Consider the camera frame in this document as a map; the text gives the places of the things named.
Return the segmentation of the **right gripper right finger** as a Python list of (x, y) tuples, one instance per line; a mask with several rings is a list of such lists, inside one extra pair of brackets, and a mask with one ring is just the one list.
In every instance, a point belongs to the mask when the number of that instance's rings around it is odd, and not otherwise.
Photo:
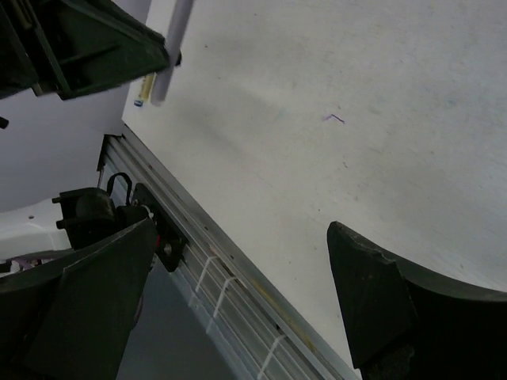
[(350, 355), (363, 378), (505, 378), (504, 292), (424, 268), (339, 222), (326, 240)]

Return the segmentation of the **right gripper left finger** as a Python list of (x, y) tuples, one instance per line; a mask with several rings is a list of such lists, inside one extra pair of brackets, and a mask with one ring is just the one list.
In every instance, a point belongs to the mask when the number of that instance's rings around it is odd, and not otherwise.
[(138, 223), (1, 279), (3, 379), (114, 379), (150, 271)]

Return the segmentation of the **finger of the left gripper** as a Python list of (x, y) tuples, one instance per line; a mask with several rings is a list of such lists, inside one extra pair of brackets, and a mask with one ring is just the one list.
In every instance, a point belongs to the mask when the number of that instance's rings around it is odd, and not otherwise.
[(1, 97), (63, 100), (121, 86), (170, 64), (164, 37), (112, 1), (3, 1)]

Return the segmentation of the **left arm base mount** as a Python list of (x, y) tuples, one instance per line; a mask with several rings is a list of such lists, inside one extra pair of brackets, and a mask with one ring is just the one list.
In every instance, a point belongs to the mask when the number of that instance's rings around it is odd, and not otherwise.
[(106, 188), (61, 192), (51, 200), (62, 217), (56, 228), (65, 230), (71, 247), (82, 249), (141, 222), (150, 230), (148, 246), (167, 272), (175, 272), (189, 243), (176, 222), (143, 183), (124, 172), (114, 173)]

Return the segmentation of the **purple marker pen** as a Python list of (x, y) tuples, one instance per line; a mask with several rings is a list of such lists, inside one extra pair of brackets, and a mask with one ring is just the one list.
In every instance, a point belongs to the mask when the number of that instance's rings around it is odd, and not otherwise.
[(181, 53), (181, 44), (193, 10), (193, 0), (177, 0), (166, 34), (165, 48), (169, 56), (169, 66), (159, 71), (151, 89), (151, 103), (160, 106), (165, 100), (170, 87), (173, 70)]

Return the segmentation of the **aluminium frame rail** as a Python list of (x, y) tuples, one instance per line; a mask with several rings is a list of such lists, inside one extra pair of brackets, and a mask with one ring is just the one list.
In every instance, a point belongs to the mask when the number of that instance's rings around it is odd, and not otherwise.
[(126, 173), (186, 236), (170, 278), (236, 378), (358, 377), (129, 128), (104, 137), (99, 167), (101, 187)]

